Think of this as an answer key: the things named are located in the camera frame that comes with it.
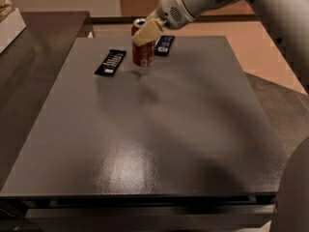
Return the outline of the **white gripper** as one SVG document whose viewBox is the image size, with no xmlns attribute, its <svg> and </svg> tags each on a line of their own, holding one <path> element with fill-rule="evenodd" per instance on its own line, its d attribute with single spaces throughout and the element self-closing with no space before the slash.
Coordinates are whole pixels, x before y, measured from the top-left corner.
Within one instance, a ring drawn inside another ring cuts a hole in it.
<svg viewBox="0 0 309 232">
<path fill-rule="evenodd" d="M 183 28 L 199 15 L 211 8 L 214 0 L 160 0 L 146 18 L 136 19 L 133 25 L 137 31 L 132 42 L 141 46 L 155 41 L 163 35 L 163 25 L 171 30 Z"/>
</svg>

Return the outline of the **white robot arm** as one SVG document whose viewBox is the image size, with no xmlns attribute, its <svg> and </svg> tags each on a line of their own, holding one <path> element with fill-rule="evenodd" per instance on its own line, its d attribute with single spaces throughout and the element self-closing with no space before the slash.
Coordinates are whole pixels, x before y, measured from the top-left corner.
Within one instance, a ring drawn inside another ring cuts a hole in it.
<svg viewBox="0 0 309 232">
<path fill-rule="evenodd" d="M 156 40 L 165 28 L 178 30 L 202 13 L 238 0 L 160 0 L 132 36 L 138 46 Z M 244 0 L 261 21 L 303 86 L 309 73 L 309 0 Z M 309 232 L 309 138 L 289 157 L 277 192 L 269 232 Z"/>
</svg>

